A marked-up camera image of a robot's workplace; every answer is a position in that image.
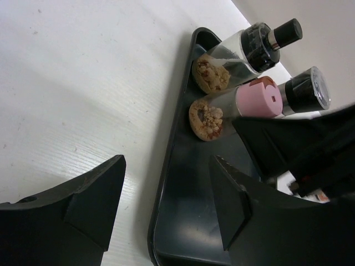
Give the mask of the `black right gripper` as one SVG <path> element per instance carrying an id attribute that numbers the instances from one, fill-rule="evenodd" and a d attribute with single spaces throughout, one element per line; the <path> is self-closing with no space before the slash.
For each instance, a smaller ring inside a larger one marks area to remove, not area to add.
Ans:
<path id="1" fill-rule="evenodd" d="M 232 125 L 261 177 L 278 177 L 300 155 L 290 169 L 294 195 L 354 192 L 354 105 L 313 119 L 241 117 Z"/>

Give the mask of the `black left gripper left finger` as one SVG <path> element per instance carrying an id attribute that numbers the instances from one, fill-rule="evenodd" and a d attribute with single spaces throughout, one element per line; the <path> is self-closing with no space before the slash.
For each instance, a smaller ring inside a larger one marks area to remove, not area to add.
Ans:
<path id="1" fill-rule="evenodd" d="M 2 265 L 100 265 L 125 177 L 124 156 L 16 203 L 1 204 Z"/>

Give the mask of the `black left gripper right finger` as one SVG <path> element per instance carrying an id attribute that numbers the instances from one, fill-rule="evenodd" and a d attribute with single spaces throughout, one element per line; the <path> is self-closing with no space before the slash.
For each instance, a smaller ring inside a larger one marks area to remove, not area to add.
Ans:
<path id="1" fill-rule="evenodd" d="M 354 264 L 354 194 L 311 202 L 273 189 L 219 156 L 210 157 L 209 171 L 232 265 Z"/>

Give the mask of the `pink cap spice bottle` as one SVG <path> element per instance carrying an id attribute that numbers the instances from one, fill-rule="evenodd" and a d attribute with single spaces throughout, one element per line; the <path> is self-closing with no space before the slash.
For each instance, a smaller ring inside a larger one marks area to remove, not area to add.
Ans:
<path id="1" fill-rule="evenodd" d="M 189 108 L 190 126 L 202 141 L 234 134 L 238 117 L 274 118 L 281 115 L 283 101 L 276 83 L 268 76 L 235 88 L 208 94 Z"/>

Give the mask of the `black knob spice bottle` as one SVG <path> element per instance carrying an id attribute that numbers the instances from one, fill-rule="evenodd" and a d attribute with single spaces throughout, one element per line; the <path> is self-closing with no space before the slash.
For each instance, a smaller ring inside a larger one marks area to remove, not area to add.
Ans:
<path id="1" fill-rule="evenodd" d="M 255 23 L 196 58 L 192 77 L 207 94 L 237 87 L 273 68 L 280 61 L 280 49 L 302 38 L 296 18 L 275 29 Z"/>

